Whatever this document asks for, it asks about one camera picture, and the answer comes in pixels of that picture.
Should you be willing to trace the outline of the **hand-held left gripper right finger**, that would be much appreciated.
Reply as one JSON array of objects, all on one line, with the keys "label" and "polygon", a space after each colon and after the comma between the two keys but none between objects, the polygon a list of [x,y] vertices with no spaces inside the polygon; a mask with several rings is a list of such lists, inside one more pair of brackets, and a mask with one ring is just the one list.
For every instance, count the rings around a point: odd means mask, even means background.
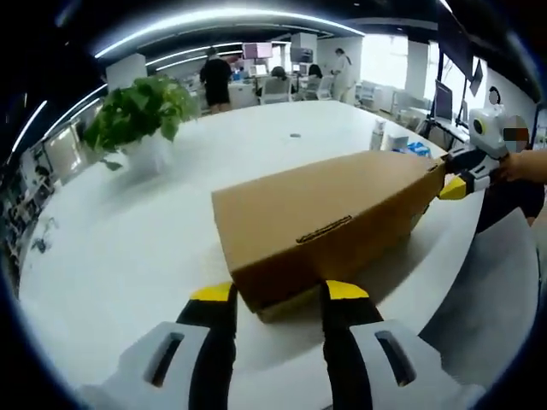
[{"label": "hand-held left gripper right finger", "polygon": [[345,282],[321,285],[323,355],[335,409],[471,409],[483,395],[442,367],[440,353],[369,294]]}]

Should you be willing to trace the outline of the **person's right hand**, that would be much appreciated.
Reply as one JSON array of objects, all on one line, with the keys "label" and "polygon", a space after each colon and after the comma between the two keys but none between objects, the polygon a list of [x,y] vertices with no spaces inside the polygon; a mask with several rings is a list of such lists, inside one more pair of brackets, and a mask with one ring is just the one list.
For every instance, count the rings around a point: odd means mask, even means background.
[{"label": "person's right hand", "polygon": [[526,179],[526,151],[509,153],[500,162],[498,178],[506,181]]}]

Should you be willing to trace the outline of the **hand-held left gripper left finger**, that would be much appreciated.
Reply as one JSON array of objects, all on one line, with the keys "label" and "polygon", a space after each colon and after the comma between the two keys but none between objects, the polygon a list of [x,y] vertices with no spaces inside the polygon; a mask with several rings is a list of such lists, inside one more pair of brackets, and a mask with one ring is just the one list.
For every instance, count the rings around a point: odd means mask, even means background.
[{"label": "hand-held left gripper left finger", "polygon": [[195,291],[120,356],[103,383],[83,385],[88,409],[225,409],[236,358],[238,292],[231,282]]}]

